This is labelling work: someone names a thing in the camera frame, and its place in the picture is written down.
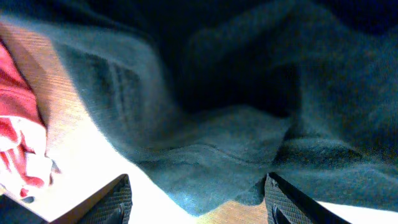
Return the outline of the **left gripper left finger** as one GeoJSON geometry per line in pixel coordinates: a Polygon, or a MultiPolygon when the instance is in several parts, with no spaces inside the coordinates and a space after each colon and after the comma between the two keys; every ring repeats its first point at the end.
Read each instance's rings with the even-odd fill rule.
{"type": "Polygon", "coordinates": [[[128,224],[132,208],[129,177],[122,174],[51,224],[128,224]]]}

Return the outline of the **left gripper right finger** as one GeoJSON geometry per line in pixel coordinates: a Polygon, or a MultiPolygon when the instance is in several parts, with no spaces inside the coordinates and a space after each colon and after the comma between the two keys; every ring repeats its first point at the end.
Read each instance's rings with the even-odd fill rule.
{"type": "Polygon", "coordinates": [[[349,224],[274,172],[264,191],[268,224],[349,224]]]}

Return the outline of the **black Nike t-shirt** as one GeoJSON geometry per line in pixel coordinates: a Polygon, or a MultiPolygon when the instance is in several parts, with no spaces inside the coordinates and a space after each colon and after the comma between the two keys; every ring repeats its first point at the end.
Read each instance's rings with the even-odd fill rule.
{"type": "Polygon", "coordinates": [[[397,2],[2,1],[122,156],[199,216],[309,197],[397,210],[397,2]]]}

